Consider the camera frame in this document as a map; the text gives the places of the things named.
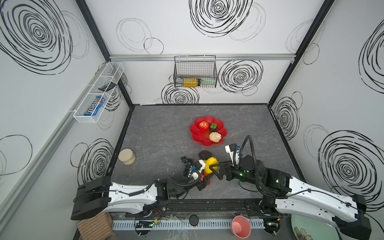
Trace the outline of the yellow lemon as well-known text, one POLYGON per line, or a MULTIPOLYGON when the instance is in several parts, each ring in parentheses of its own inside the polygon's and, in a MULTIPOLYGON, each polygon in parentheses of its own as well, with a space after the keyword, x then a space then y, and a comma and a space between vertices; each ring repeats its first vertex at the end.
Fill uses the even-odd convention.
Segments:
POLYGON ((217 165, 219 162, 216 158, 210 157, 204 161, 206 166, 204 168, 204 175, 207 176, 211 174, 213 171, 210 169, 210 166, 217 165))

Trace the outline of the cream starfruit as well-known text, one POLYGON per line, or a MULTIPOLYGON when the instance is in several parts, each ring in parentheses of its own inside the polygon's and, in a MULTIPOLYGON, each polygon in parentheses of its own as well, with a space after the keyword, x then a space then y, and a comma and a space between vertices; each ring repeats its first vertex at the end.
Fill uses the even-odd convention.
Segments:
POLYGON ((222 135, 220 133, 218 133, 218 132, 212 132, 209 135, 209 139, 210 139, 210 141, 212 141, 214 143, 218 143, 218 142, 221 141, 222 135))

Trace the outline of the red flower fruit bowl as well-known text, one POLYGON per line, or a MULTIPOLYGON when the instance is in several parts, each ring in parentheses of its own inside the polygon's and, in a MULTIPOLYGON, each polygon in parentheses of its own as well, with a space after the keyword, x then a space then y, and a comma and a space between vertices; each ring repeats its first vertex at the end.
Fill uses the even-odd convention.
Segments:
POLYGON ((200 143, 205 147, 210 147, 212 145, 221 144, 224 141, 224 138, 227 136, 227 133, 228 133, 227 129, 224 126, 224 123, 221 120, 215 119, 212 116, 206 116, 204 118, 197 118, 194 121, 194 123, 190 126, 190 132, 191 132, 192 139, 195 142, 200 143), (200 132, 199 123, 202 121, 206 121, 209 125, 211 125, 212 123, 216 123, 218 125, 218 129, 216 132, 218 132, 222 135, 222 139, 220 142, 214 143, 214 142, 210 141, 209 135, 210 135, 210 133, 212 133, 210 131, 210 129, 208 131, 206 131, 205 133, 200 132))

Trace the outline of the dark mangosteen with green leaves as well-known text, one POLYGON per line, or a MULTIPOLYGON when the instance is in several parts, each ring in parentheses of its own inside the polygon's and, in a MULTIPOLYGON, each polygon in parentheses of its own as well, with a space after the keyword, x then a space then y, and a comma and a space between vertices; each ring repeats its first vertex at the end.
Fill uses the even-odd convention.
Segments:
POLYGON ((211 125, 210 125, 210 131, 211 132, 216 132, 217 131, 217 129, 218 129, 218 125, 216 124, 216 123, 212 123, 211 125))

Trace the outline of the red apple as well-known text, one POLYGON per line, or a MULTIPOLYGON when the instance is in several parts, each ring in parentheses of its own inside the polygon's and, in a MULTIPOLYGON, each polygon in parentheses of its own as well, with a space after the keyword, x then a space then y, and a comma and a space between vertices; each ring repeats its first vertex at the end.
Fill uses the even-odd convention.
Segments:
POLYGON ((210 128, 210 125, 206 121, 202 121, 199 123, 199 130, 202 133, 205 133, 210 128))

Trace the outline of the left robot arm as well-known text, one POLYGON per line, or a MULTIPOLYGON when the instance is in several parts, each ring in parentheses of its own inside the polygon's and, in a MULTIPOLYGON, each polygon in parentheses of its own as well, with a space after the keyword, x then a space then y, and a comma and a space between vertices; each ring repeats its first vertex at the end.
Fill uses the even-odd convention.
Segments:
POLYGON ((113 183, 110 176, 101 177, 78 187, 71 220, 90 219, 102 212, 137 215, 145 211, 147 206, 179 198, 194 187, 201 191, 212 176, 204 176, 193 170, 182 179, 167 176, 166 179, 154 180, 144 186, 113 183))

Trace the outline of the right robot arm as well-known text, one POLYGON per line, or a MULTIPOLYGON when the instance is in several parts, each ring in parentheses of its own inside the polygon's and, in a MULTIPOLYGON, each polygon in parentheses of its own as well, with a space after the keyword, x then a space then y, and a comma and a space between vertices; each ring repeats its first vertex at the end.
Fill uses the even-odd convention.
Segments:
POLYGON ((232 162, 209 165, 221 180, 238 179, 256 186, 262 199, 258 211, 265 216, 300 215, 327 223, 357 240, 368 240, 372 233, 365 216, 367 205, 360 195, 342 196, 311 186, 282 171, 266 168, 250 155, 232 162))

